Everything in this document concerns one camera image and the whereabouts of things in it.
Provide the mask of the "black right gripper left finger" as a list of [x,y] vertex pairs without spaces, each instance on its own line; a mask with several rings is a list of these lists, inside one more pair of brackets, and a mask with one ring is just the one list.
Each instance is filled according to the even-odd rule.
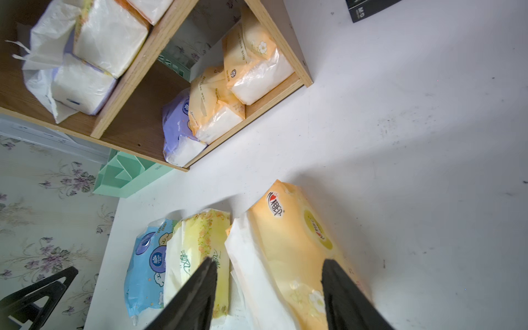
[[217,265],[207,257],[147,330],[209,330],[217,287]]

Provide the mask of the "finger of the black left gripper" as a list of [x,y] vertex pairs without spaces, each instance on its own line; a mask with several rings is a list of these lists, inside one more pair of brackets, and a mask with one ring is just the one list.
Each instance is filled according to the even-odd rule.
[[3,298],[1,326],[44,326],[77,275],[69,267]]

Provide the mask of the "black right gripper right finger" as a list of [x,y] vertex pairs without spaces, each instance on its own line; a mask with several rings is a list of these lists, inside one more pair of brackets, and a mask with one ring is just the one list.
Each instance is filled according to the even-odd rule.
[[330,330],[393,330],[337,261],[324,261],[322,285]]

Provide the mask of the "blue tissue pack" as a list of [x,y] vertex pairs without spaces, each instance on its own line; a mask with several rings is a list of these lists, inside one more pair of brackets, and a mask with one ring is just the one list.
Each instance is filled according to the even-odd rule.
[[177,221],[152,221],[136,237],[125,276],[124,295],[127,313],[133,325],[147,309],[163,309],[166,280],[166,254]]

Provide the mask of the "yellow-green tissue pack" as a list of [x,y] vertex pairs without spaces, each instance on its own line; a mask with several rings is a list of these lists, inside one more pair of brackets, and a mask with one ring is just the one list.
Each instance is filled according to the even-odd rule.
[[173,232],[166,245],[165,306],[202,262],[211,258],[217,267],[213,323],[225,322],[230,302],[230,259],[225,242],[230,225],[230,213],[211,208],[173,224]]

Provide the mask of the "orange-yellow tissue pack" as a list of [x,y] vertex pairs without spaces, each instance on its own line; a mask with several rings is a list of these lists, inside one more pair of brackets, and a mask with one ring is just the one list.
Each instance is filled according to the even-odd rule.
[[323,263],[334,259],[370,289],[326,230],[302,190],[280,180],[240,217],[225,241],[252,329],[327,329]]

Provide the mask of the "white purple tissue pack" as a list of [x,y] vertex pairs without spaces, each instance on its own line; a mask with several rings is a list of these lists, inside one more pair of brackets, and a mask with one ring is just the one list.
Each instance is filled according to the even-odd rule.
[[76,113],[95,116],[117,80],[73,55],[79,1],[51,1],[33,27],[17,25],[24,84],[59,124]]

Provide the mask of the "white yellow tissue pack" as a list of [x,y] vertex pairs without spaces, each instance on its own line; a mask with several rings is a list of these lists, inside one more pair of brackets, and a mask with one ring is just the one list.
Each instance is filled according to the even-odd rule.
[[73,54],[120,78],[149,34],[149,23],[127,1],[84,1]]

